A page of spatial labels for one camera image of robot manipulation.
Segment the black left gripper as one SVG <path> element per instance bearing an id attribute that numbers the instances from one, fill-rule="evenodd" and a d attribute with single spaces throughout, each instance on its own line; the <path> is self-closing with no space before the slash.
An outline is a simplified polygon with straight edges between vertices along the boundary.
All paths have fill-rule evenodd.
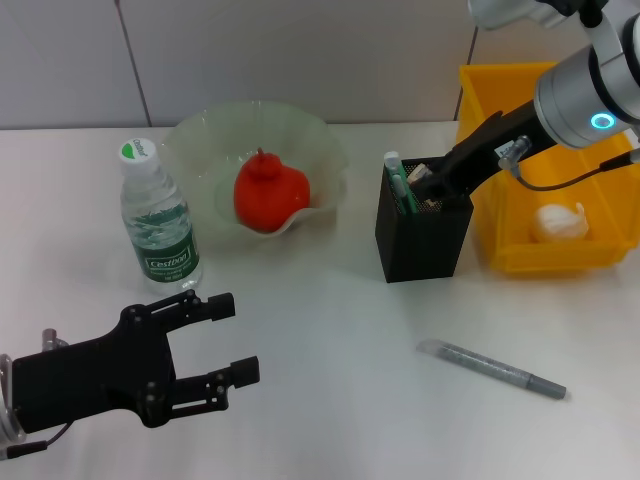
<path id="1" fill-rule="evenodd" d="M 107 334 L 13 363 L 13 408 L 27 433 L 111 410 L 129 410 L 148 427 L 160 426 L 162 401 L 176 379 L 167 333 L 236 315 L 231 293 L 200 299 L 186 290 L 148 307 L 125 308 Z M 224 411 L 228 390 L 260 381 L 256 356 L 205 375 L 178 379 L 169 390 L 172 417 Z"/>

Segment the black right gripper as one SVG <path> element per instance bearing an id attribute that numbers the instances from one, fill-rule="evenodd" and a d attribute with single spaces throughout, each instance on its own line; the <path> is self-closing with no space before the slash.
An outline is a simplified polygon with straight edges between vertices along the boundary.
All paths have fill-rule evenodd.
<path id="1" fill-rule="evenodd" d="M 438 172 L 427 173 L 414 182 L 416 198 L 445 202 L 468 197 L 500 171 L 500 155 L 496 150 L 521 136 L 531 142 L 525 158 L 556 145 L 538 119 L 533 101 L 507 114 L 496 112 L 486 119 L 443 157 Z"/>

